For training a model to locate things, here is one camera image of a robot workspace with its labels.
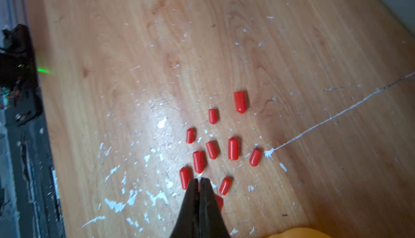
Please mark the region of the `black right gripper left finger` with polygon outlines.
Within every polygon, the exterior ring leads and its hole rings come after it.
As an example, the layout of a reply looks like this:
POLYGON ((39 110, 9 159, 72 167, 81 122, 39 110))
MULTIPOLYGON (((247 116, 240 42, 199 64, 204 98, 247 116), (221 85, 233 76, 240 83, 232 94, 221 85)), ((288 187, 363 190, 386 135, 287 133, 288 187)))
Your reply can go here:
POLYGON ((191 179, 180 208, 171 238, 198 238, 200 236, 200 192, 198 180, 191 179))

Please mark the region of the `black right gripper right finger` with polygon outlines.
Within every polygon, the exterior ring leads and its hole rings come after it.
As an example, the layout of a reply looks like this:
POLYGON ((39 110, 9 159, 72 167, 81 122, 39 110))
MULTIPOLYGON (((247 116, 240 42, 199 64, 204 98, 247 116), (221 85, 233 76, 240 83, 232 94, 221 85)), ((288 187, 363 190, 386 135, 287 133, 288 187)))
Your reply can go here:
POLYGON ((200 181, 200 238, 229 238, 210 180, 200 181))

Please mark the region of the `red screw protection sleeve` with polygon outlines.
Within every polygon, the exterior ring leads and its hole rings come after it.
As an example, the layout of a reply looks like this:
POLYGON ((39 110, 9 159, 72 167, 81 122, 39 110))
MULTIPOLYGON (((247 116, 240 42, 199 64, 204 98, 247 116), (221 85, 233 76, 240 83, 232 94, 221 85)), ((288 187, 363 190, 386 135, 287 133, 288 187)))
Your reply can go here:
POLYGON ((217 194, 215 194, 215 198, 216 198, 216 201, 217 201, 219 210, 221 211, 222 208, 223 208, 223 206, 224 206, 224 200, 223 200, 223 198, 221 196, 219 196, 217 194))

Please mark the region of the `yellow plastic storage box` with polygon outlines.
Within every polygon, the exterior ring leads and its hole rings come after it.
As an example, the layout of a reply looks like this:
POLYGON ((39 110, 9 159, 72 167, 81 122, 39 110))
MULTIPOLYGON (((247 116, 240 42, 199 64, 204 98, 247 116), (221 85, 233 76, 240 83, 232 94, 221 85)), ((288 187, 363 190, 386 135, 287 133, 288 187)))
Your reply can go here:
POLYGON ((293 228, 268 238, 331 238, 331 236, 311 228, 293 228))

